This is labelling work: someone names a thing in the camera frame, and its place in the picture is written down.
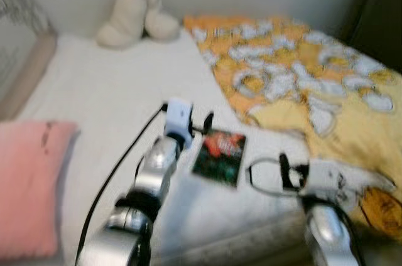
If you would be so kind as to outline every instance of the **mattress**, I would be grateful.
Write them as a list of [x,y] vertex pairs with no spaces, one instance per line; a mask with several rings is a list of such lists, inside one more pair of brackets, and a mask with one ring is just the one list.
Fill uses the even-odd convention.
[[[202,140],[195,137],[178,162],[156,220],[151,263],[235,265],[301,242],[304,215],[299,202],[258,193],[247,184],[244,170],[258,157],[278,157],[281,152],[290,162],[306,162],[304,141],[240,123],[186,31],[172,43],[145,39],[125,51],[105,50],[91,40],[64,35],[19,118],[73,120],[80,127],[58,182],[59,256],[65,265],[73,264],[88,209],[114,163],[170,97],[193,102],[196,124],[213,110],[214,127],[242,132],[247,143],[234,189],[191,173]],[[100,199],[87,238],[132,185],[139,158],[163,132],[163,125],[160,115],[122,164]]]

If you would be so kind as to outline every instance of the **white bed sheet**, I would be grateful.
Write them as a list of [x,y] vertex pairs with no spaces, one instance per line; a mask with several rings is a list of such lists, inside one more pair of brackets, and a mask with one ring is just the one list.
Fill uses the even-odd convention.
[[[155,223],[153,264],[216,264],[219,258],[234,264],[302,239],[303,213],[296,199],[257,193],[247,185],[244,169],[257,157],[278,157],[280,152],[291,162],[306,162],[304,142],[241,124],[187,32],[172,43],[144,40],[125,51],[105,50],[91,40],[66,35],[59,38],[48,71],[19,117],[73,120],[81,130],[58,182],[65,265],[73,263],[85,216],[114,163],[154,110],[172,96],[194,103],[196,124],[214,110],[214,127],[245,133],[247,144],[237,189],[191,174],[200,136],[182,154]],[[135,166],[162,133],[163,121],[160,115],[116,173],[88,237],[130,187]]]

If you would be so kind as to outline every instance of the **card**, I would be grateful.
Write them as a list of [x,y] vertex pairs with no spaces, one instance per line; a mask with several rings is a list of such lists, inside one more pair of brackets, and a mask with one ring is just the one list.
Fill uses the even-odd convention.
[[212,129],[205,137],[193,173],[236,187],[246,136]]

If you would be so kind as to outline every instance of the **plush toy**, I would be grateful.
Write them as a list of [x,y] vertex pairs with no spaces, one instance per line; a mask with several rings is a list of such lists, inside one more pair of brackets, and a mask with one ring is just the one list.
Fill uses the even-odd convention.
[[139,41],[145,30],[161,41],[175,39],[177,19],[162,11],[161,0],[116,0],[110,20],[96,35],[98,45],[121,49]]

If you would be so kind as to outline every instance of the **yellow blanket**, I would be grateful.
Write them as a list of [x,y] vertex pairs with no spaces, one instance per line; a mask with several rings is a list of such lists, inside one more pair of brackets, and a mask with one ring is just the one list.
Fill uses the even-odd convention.
[[303,132],[311,157],[378,171],[393,194],[368,189],[352,213],[402,240],[402,77],[286,18],[185,18],[238,117]]

